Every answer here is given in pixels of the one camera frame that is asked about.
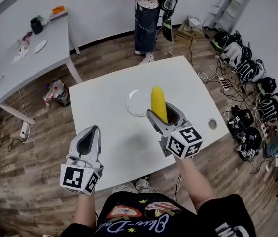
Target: orange object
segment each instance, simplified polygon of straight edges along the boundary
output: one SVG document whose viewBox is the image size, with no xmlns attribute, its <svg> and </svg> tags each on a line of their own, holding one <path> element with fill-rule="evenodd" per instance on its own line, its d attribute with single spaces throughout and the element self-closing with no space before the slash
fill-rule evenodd
<svg viewBox="0 0 278 237">
<path fill-rule="evenodd" d="M 57 7 L 55 7 L 55 8 L 52 9 L 52 13 L 53 13 L 53 14 L 57 14 L 57 13 L 62 12 L 62 11 L 64 11 L 64 10 L 65 10 L 65 7 L 64 7 L 64 6 L 57 6 Z"/>
</svg>

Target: black mug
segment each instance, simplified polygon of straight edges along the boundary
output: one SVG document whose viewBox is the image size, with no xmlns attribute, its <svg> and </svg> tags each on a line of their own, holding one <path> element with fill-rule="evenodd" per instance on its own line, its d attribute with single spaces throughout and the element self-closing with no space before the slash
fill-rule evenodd
<svg viewBox="0 0 278 237">
<path fill-rule="evenodd" d="M 40 34 L 42 30 L 44 30 L 39 17 L 35 17 L 31 20 L 31 29 L 35 34 Z"/>
</svg>

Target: white sneaker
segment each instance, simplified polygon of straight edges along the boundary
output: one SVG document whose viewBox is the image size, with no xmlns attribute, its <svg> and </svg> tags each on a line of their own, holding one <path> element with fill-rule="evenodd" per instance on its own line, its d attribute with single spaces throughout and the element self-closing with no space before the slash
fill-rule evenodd
<svg viewBox="0 0 278 237">
<path fill-rule="evenodd" d="M 144 53 L 144 52 L 135 51 L 135 54 L 136 54 L 136 55 L 145 56 L 145 53 Z"/>
<path fill-rule="evenodd" d="M 149 63 L 149 62 L 153 62 L 154 61 L 154 57 L 153 55 L 149 56 L 149 57 L 145 57 L 143 59 L 143 61 L 141 61 L 139 64 L 145 64 L 145 63 Z"/>
</svg>

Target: white desk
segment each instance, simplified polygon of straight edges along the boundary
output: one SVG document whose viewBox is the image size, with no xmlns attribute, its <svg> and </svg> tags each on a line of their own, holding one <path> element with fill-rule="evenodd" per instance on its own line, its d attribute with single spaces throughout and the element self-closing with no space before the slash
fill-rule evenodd
<svg viewBox="0 0 278 237">
<path fill-rule="evenodd" d="M 35 47 L 45 39 L 48 41 L 46 46 L 40 52 L 34 53 Z M 0 78 L 4 79 L 0 79 L 0 107 L 23 121 L 34 124 L 32 118 L 4 104 L 3 101 L 29 82 L 62 64 L 67 65 L 77 83 L 81 83 L 82 79 L 70 57 L 68 18 L 48 24 L 38 35 L 33 33 L 29 42 L 29 53 L 24 58 L 13 62 L 19 51 L 13 46 L 7 50 L 3 58 Z"/>
<path fill-rule="evenodd" d="M 130 92 L 160 86 L 167 102 L 181 109 L 204 138 L 203 147 L 229 131 L 213 99 L 185 57 L 123 69 L 70 88 L 76 133 L 97 125 L 102 133 L 99 161 L 105 166 L 96 185 L 102 190 L 134 180 L 175 163 L 164 157 L 158 134 L 147 117 L 130 114 L 125 101 Z M 208 126 L 217 122 L 216 130 Z"/>
</svg>

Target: black t-shirt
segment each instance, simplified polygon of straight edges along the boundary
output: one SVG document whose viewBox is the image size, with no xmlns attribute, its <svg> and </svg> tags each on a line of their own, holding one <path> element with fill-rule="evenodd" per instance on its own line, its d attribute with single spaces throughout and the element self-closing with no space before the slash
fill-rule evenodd
<svg viewBox="0 0 278 237">
<path fill-rule="evenodd" d="M 256 236 L 244 203 L 236 194 L 206 202 L 196 216 L 160 193 L 117 192 L 106 201 L 95 230 L 71 224 L 61 237 L 181 234 L 195 237 Z"/>
</svg>

